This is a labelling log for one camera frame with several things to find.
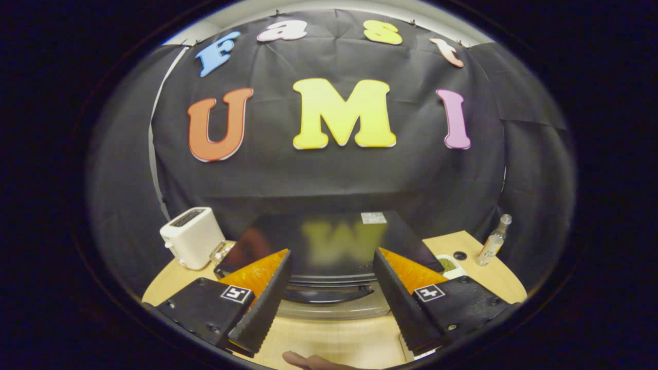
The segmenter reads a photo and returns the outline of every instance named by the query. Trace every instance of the glass bottle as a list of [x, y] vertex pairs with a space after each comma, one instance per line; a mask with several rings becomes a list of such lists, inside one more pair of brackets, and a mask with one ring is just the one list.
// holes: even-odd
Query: glass bottle
[[507, 227], [512, 223], [512, 216], [504, 214], [500, 218], [498, 227], [489, 235], [487, 241], [484, 242], [484, 247], [478, 254], [477, 262], [479, 266], [486, 266], [492, 258], [498, 253], [500, 247], [505, 242], [507, 237]]

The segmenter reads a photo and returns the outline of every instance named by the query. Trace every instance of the finger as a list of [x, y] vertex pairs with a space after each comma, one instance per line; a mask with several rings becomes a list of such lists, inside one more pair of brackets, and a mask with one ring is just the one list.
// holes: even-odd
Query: finger
[[328, 359], [324, 359], [318, 355], [313, 355], [307, 359], [308, 365], [312, 370], [366, 370], [358, 369], [356, 367], [341, 365], [339, 363], [333, 363]]
[[311, 370], [309, 363], [302, 355], [297, 354], [293, 351], [286, 351], [281, 356], [284, 358], [284, 361], [290, 365], [300, 367], [304, 370]]

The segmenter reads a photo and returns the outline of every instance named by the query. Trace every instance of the screw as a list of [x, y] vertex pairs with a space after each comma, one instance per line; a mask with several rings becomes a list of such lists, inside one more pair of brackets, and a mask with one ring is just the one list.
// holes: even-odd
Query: screw
[[213, 332], [215, 334], [219, 334], [221, 332], [221, 330], [219, 330], [218, 327], [216, 327], [212, 324], [208, 324], [208, 330], [210, 330], [211, 332]]

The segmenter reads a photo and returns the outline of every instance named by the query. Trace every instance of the black fabric backdrop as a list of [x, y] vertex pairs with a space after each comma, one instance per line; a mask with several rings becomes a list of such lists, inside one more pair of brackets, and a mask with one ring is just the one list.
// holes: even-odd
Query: black fabric backdrop
[[[259, 43], [272, 23], [300, 19], [304, 38]], [[400, 45], [366, 39], [363, 22], [395, 25]], [[204, 78], [195, 55], [238, 30], [230, 58]], [[464, 68], [429, 38], [457, 50]], [[157, 90], [183, 47], [163, 46], [126, 77], [99, 120], [90, 146], [88, 199], [108, 266], [137, 295], [171, 260], [159, 228], [166, 222], [149, 169], [148, 128]], [[299, 151], [301, 96], [292, 85], [325, 78], [347, 99], [360, 80], [387, 83], [397, 144], [363, 148], [329, 134], [324, 149]], [[224, 94], [253, 88], [240, 149], [203, 163], [190, 153], [189, 106], [214, 97], [209, 136], [226, 133]], [[464, 97], [471, 148], [448, 149], [438, 89]], [[575, 166], [564, 118], [525, 66], [496, 43], [470, 49], [422, 28], [355, 11], [309, 11], [264, 18], [187, 50], [164, 83], [153, 117], [157, 172], [170, 215], [193, 206], [215, 211], [235, 240], [262, 213], [396, 210], [421, 237], [466, 230], [483, 242], [500, 215], [514, 221], [500, 258], [531, 292], [561, 254], [575, 201]], [[503, 187], [503, 173], [506, 178]]]

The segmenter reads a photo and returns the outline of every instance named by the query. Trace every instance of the yellow letter m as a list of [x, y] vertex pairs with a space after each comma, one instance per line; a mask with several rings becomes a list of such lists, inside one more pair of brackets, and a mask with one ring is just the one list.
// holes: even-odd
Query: yellow letter m
[[340, 146], [347, 144], [352, 130], [361, 118], [361, 129], [354, 141], [362, 147], [391, 147], [396, 137], [388, 124], [386, 111], [387, 84], [361, 80], [344, 101], [331, 83], [323, 78], [297, 81], [293, 90], [301, 94], [301, 130], [293, 139], [297, 149], [326, 147], [329, 137], [320, 129], [320, 118]]

